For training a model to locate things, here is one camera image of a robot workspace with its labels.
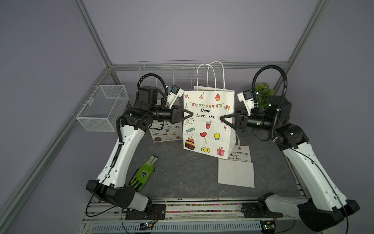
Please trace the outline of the white party paper bag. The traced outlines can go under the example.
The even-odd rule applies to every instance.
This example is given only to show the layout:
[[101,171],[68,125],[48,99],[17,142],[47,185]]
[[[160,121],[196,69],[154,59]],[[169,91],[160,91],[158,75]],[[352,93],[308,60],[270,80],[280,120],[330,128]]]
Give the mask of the white party paper bag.
[[255,188],[254,164],[249,146],[235,145],[227,160],[219,159],[218,183]]

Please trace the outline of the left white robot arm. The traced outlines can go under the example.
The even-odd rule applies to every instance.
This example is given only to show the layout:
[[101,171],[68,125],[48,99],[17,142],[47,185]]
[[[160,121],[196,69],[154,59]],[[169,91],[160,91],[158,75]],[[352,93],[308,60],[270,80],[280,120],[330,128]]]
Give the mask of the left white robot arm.
[[89,180],[86,190],[98,200],[122,209],[152,215],[152,200],[126,184],[126,175],[135,150],[153,121],[179,123],[193,116],[191,111],[174,105],[184,91],[178,86],[164,91],[156,87],[139,87],[134,108],[116,120],[118,140],[97,179]]

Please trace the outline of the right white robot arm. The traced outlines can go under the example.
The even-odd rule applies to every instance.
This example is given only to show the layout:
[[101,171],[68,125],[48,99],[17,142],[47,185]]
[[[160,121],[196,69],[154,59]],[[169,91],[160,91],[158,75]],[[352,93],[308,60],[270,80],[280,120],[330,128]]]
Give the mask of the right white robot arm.
[[359,204],[348,199],[328,176],[302,128],[290,123],[292,104],[286,98],[270,96],[263,114],[254,112],[255,102],[248,92],[240,92],[238,99],[248,112],[226,115],[221,121],[234,130],[266,130],[308,192],[306,198],[267,193],[258,199],[261,208],[299,219],[314,232],[334,227],[360,210]]

